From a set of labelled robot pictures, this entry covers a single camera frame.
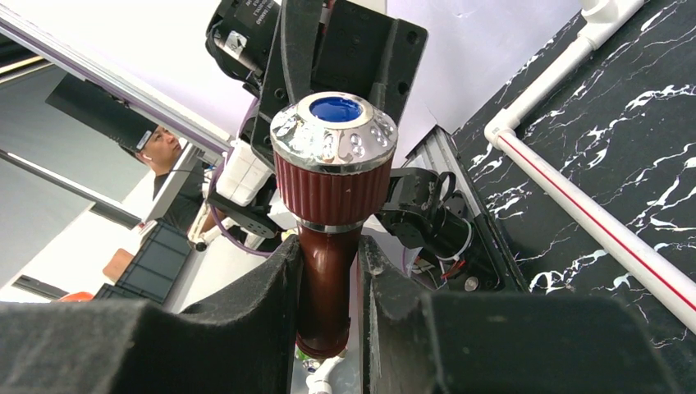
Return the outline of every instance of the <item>blue circle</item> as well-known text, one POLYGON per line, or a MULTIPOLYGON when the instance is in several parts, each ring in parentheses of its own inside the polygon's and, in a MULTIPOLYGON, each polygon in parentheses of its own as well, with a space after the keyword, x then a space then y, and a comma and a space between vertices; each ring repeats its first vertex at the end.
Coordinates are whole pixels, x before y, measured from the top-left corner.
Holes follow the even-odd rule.
POLYGON ((354 121, 363 113, 360 104, 342 97, 319 98, 309 105, 309 112, 323 121, 354 121))

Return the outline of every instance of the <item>white pvc pipe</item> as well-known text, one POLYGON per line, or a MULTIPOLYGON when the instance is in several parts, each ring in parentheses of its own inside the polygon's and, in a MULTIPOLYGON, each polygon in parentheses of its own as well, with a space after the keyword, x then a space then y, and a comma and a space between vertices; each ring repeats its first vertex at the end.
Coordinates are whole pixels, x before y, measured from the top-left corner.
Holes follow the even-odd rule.
POLYGON ((643 0, 583 1, 588 24, 578 38, 483 133, 537 182, 585 231, 645 286, 689 330, 696 332, 696 284, 573 185, 517 138, 520 120, 643 5, 643 0))
POLYGON ((573 71, 591 52, 592 45, 578 37, 568 48, 507 108, 510 116, 521 120, 549 92, 573 71))
POLYGON ((592 238, 696 332, 696 284, 689 277, 539 157, 514 131, 503 131, 497 142, 592 238))
POLYGON ((324 360, 315 373, 310 374, 305 380, 309 388, 309 394, 332 394, 331 385, 328 383, 328 375, 340 362, 345 359, 345 353, 324 360))

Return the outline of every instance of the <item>black crate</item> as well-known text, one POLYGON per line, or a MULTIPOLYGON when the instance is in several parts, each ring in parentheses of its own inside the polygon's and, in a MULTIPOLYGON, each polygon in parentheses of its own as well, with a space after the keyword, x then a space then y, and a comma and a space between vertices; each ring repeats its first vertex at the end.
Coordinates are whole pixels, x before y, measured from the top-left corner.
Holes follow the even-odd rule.
POLYGON ((191 249, 185 235, 165 223, 158 223, 148 234, 116 287, 163 304, 184 268, 191 249))
POLYGON ((94 296, 95 300, 109 300, 109 299, 125 299, 125 300, 137 300, 142 299, 140 295, 135 294, 132 291, 126 289, 121 289, 120 287, 114 287, 108 283, 104 283, 101 289, 94 296))

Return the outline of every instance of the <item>black panel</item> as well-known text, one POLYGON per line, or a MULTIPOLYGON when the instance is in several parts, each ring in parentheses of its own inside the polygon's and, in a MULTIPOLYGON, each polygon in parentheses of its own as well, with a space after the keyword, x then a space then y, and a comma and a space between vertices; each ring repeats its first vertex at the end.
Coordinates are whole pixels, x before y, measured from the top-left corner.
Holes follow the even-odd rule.
POLYGON ((46 103, 130 150, 157 124, 116 101, 97 85, 66 75, 46 103))
POLYGON ((677 392, 613 300, 421 292, 371 237, 359 263, 363 393, 677 392))

